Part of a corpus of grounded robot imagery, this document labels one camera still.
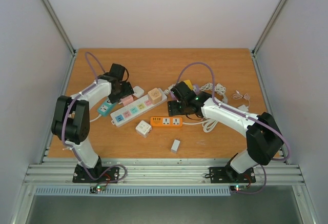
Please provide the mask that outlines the beige cube socket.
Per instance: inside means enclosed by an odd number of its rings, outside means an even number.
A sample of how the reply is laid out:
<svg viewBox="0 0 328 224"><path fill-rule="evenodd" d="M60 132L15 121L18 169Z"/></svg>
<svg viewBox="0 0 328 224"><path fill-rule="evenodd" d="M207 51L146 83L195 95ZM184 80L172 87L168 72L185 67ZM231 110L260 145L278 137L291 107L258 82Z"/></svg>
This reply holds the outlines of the beige cube socket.
<svg viewBox="0 0 328 224"><path fill-rule="evenodd" d="M148 98L151 104L155 105L162 100L162 93L158 88L154 88L148 92Z"/></svg>

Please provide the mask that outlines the yellow cube socket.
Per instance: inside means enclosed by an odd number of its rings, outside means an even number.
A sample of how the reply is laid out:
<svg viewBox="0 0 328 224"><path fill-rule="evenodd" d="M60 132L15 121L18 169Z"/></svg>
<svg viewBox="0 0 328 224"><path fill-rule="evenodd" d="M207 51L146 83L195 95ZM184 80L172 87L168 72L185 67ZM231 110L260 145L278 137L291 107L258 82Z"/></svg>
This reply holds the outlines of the yellow cube socket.
<svg viewBox="0 0 328 224"><path fill-rule="evenodd" d="M188 80L184 80L183 81L191 90L193 90L193 85L191 83L191 81L188 79Z"/></svg>

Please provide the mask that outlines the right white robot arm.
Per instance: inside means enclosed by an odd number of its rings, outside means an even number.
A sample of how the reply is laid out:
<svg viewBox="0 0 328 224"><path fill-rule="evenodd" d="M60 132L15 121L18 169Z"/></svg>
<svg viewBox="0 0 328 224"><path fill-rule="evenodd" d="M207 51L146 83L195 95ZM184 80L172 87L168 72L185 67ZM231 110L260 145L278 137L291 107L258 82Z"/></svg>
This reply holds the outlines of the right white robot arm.
<svg viewBox="0 0 328 224"><path fill-rule="evenodd" d="M210 93L201 91L196 94L184 82L173 86L170 92L176 98L168 102L170 116L195 114L222 123L246 138L247 148L233 156L223 168L223 175L230 183L240 180L253 166L268 165L283 145L274 118L266 112L261 115L242 112Z"/></svg>

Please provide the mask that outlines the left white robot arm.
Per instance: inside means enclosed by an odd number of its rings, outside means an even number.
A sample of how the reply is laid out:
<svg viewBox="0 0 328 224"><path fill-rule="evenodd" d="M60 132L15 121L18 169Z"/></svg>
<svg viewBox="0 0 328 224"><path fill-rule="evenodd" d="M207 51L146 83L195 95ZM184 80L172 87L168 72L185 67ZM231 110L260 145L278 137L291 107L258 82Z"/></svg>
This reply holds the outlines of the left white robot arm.
<svg viewBox="0 0 328 224"><path fill-rule="evenodd" d="M77 166L85 171L85 178L91 182L101 180L106 170L102 169L101 158L89 140L90 109L105 97L115 103L133 94L125 75L129 76L126 67L112 64L108 72L96 76L85 89L72 96L62 95L56 101L51 132L73 152Z"/></svg>

